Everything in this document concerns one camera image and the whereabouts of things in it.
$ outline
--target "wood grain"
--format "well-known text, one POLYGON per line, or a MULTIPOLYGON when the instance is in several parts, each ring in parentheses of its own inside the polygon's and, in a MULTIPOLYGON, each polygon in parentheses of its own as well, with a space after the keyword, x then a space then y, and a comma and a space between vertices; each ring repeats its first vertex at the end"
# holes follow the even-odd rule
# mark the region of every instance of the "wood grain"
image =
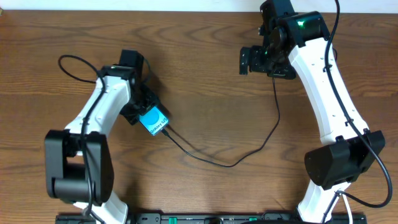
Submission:
MULTIPOLYGON (((329 27, 333 14, 325 14, 329 27)), ((334 42, 347 89, 372 130, 398 184, 398 16, 343 14, 334 42)), ((57 67, 62 54, 96 67, 137 49, 155 73, 150 87, 170 112, 171 126, 196 156, 231 164, 258 148, 277 119, 271 80, 238 75, 239 50, 258 45, 258 13, 7 11, 0 17, 0 223, 53 223, 77 212, 45 189, 43 140, 81 110, 93 86, 57 67)), ((83 64, 67 69, 94 79, 83 64)), ((293 209, 307 185, 303 157, 321 146, 299 79, 277 80, 281 121, 265 149, 232 169, 187 157, 164 136, 150 136, 119 117, 109 137, 114 190, 131 207, 172 213, 263 212, 293 209)), ((386 185, 377 164, 348 192, 380 202, 386 185)), ((398 194, 370 209, 351 202, 369 223, 396 223, 398 194)), ((344 211, 339 205, 336 211, 344 211)))

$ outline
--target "white cable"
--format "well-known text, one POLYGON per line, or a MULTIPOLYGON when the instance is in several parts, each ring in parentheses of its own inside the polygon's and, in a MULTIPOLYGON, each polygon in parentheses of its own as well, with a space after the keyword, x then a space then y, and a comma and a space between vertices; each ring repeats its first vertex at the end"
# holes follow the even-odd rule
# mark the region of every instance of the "white cable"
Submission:
POLYGON ((347 208, 348 220, 349 220, 348 223, 353 224, 353 214, 351 213, 351 209, 349 208, 349 204, 348 204, 346 195, 343 195, 343 200, 344 200, 344 204, 346 205, 346 208, 347 208))

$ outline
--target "white background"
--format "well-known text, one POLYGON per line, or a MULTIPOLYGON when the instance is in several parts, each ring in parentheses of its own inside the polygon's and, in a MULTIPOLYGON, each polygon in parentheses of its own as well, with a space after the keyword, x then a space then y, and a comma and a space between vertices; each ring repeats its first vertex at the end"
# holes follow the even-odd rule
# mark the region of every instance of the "white background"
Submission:
MULTIPOLYGON (((334 0, 291 0, 297 12, 335 12, 334 0)), ((3 9, 254 12, 264 0, 0 0, 3 9)), ((398 13, 398 0, 340 0, 342 12, 398 13)))

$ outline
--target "wooden table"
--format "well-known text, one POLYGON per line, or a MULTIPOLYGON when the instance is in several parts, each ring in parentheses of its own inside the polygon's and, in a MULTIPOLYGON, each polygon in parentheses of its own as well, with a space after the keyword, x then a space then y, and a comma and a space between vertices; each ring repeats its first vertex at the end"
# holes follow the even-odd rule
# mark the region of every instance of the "wooden table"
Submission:
MULTIPOLYGON (((326 14, 329 27, 335 15, 326 14)), ((372 130, 381 129, 383 161, 398 186, 398 15, 343 14, 334 41, 347 89, 372 130)), ((239 50, 261 44, 258 13, 6 11, 0 17, 0 223, 53 223, 78 212, 48 197, 44 136, 63 129, 82 109, 93 85, 57 66, 62 54, 97 68, 117 63, 121 49, 137 49, 152 65, 150 87, 169 111, 188 151, 231 164, 258 148, 277 120, 272 82, 239 75, 239 50)), ((95 79, 80 62, 65 67, 95 79)), ((185 155, 165 136, 119 117, 108 139, 114 190, 136 210, 165 213, 293 210, 308 185, 303 157, 321 146, 300 79, 277 80, 281 121, 265 149, 232 169, 185 155)), ((379 166, 348 190, 381 202, 379 166)), ((382 209, 351 201, 369 223, 396 223, 398 194, 382 209)), ((344 212, 339 202, 335 211, 344 212)))

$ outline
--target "wooden surface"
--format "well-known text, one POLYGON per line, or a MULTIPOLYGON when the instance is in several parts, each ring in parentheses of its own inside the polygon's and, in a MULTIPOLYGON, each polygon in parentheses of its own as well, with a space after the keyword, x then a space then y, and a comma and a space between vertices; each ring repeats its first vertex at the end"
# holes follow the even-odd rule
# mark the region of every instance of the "wooden surface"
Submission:
MULTIPOLYGON (((334 15, 325 20, 331 27, 334 15)), ((398 186, 398 15, 344 14, 340 21, 340 72, 369 127, 383 131, 381 157, 398 186)), ((93 90, 60 71, 62 54, 100 68, 117 63, 121 49, 137 49, 156 74, 150 87, 171 126, 196 149, 183 143, 190 152, 231 164, 258 148, 277 119, 271 79, 241 76, 238 63, 241 47, 261 44, 261 22, 258 13, 6 11, 0 17, 0 223, 53 223, 58 212, 78 212, 45 189, 44 136, 74 119, 93 90)), ((65 66, 95 78, 77 61, 65 66)), ((119 117, 108 141, 114 190, 134 208, 165 213, 294 209, 309 181, 304 154, 321 144, 300 80, 277 80, 276 87, 279 127, 264 151, 232 169, 193 160, 165 136, 152 137, 119 117)), ((384 200, 377 164, 348 192, 384 200)), ((396 192, 386 208, 352 201, 351 208, 369 223, 396 223, 396 192)), ((335 211, 343 212, 340 203, 335 211)))

